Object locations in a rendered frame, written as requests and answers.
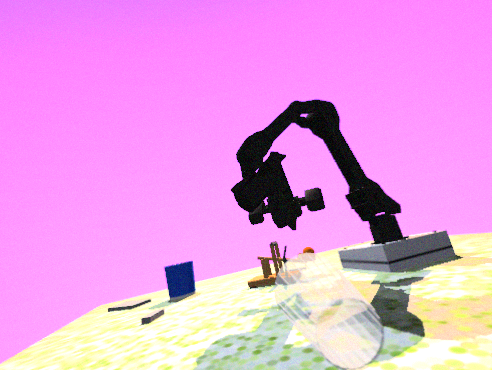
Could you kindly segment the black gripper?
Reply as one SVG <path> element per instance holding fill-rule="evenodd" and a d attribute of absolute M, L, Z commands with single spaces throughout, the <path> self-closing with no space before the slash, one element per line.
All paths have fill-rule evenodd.
<path fill-rule="evenodd" d="M 283 196 L 290 196 L 292 200 L 298 200 L 300 207 L 306 206 L 307 209 L 311 212 L 323 210 L 325 208 L 324 199 L 322 195 L 322 191 L 320 188 L 312 188 L 308 190 L 304 190 L 305 197 L 299 198 L 298 196 L 293 196 L 290 185 L 287 183 L 284 187 L 276 191 L 270 191 L 270 194 L 267 198 L 272 197 L 272 199 L 280 199 Z M 264 217 L 263 214 L 270 213 L 268 209 L 268 205 L 265 205 L 263 201 L 253 212 L 249 212 L 248 218 L 252 225 L 263 223 Z M 296 230 L 296 223 L 288 225 L 293 231 Z"/>

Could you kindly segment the blue mug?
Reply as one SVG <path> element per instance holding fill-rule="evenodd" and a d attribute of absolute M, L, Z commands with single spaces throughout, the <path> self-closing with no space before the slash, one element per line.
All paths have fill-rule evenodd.
<path fill-rule="evenodd" d="M 165 266 L 170 300 L 196 293 L 193 261 Z"/>

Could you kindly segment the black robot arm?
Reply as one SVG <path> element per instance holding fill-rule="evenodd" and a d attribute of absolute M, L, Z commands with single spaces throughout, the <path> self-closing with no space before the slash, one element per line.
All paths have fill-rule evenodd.
<path fill-rule="evenodd" d="M 308 115 L 301 117 L 301 114 Z M 322 100 L 291 102 L 265 129 L 245 139 L 236 153 L 242 180 L 231 188 L 237 204 L 243 210 L 253 212 L 269 196 L 270 191 L 286 185 L 287 178 L 281 164 L 286 155 L 271 151 L 264 162 L 263 158 L 273 142 L 292 123 L 310 129 L 313 135 L 324 141 L 348 184 L 345 198 L 350 208 L 362 222 L 368 221 L 375 241 L 371 245 L 409 237 L 403 236 L 396 215 L 393 215 L 402 212 L 401 205 L 386 194 L 380 184 L 367 178 L 340 132 L 340 118 L 335 106 Z M 296 223 L 296 218 L 303 213 L 298 200 L 292 200 L 288 195 L 280 199 L 269 197 L 266 201 L 272 220 L 280 229 Z"/>

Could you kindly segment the beige flat rectangular plate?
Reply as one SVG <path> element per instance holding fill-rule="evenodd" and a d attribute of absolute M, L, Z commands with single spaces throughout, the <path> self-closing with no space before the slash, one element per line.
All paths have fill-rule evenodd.
<path fill-rule="evenodd" d="M 151 302 L 152 302 L 152 299 L 124 302 L 122 304 L 108 308 L 108 311 L 134 309 L 134 308 L 137 308 L 139 306 L 142 306 L 142 305 L 145 305 L 145 304 L 151 303 Z"/>

